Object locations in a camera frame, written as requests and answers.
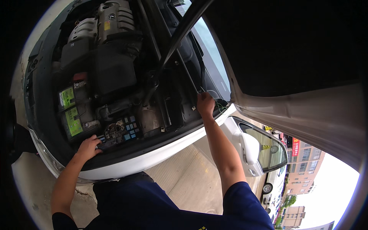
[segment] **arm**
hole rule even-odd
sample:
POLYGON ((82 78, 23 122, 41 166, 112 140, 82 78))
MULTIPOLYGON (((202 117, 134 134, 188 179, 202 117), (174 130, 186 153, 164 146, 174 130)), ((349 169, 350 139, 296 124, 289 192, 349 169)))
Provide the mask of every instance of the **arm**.
POLYGON ((213 118, 215 100, 208 92, 198 94, 197 109, 202 116, 213 160, 220 173, 222 195, 239 181, 245 181, 238 152, 213 118))
POLYGON ((79 172, 86 161, 102 152, 100 149, 95 149, 99 143, 101 140, 97 139, 96 135, 84 140, 77 153, 57 178, 51 195, 52 215, 56 212, 62 212, 73 219, 70 205, 74 197, 79 172))

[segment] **warning sticker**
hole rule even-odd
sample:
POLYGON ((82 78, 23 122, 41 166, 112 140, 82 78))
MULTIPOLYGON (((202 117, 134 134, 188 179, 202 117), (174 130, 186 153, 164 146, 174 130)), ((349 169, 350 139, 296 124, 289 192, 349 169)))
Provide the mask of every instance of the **warning sticker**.
POLYGON ((74 117, 78 115, 77 108, 74 107, 71 110, 65 112, 65 116, 67 118, 69 131, 71 136, 75 136, 78 133, 83 132, 82 125, 79 119, 74 120, 74 117))
POLYGON ((110 21, 106 21, 104 23, 104 30, 108 30, 108 29, 110 29, 110 21))
POLYGON ((73 87, 67 88, 66 90, 59 93, 60 104, 64 109, 72 107, 75 102, 70 102, 74 98, 73 87))

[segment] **side mirror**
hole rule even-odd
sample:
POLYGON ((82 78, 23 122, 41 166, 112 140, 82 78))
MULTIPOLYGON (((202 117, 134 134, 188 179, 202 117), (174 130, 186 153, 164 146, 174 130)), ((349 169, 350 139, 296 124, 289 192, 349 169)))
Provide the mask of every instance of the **side mirror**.
POLYGON ((239 139, 244 162, 248 165, 257 163, 259 155, 259 142, 257 139, 244 132, 237 132, 233 137, 239 139))

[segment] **tire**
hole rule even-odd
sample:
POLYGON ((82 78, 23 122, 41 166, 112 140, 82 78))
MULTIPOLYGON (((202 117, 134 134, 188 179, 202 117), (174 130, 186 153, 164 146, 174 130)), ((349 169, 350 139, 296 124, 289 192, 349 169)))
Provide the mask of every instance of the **tire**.
POLYGON ((270 148, 271 153, 276 153, 277 151, 279 151, 279 147, 276 145, 272 145, 270 148))
POLYGON ((263 185, 262 193, 269 194, 272 191, 272 185, 270 183, 266 183, 263 185))

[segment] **navy blue shirt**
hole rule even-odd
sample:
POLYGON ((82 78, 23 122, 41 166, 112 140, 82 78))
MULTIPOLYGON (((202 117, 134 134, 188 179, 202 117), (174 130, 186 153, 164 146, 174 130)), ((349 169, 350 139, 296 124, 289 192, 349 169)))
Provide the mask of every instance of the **navy blue shirt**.
MULTIPOLYGON (((97 196, 99 216, 87 229, 274 229, 248 183, 233 184, 223 199, 223 215, 180 210, 157 183, 116 183, 97 196)), ((78 229, 63 213, 52 216, 55 230, 78 229)))

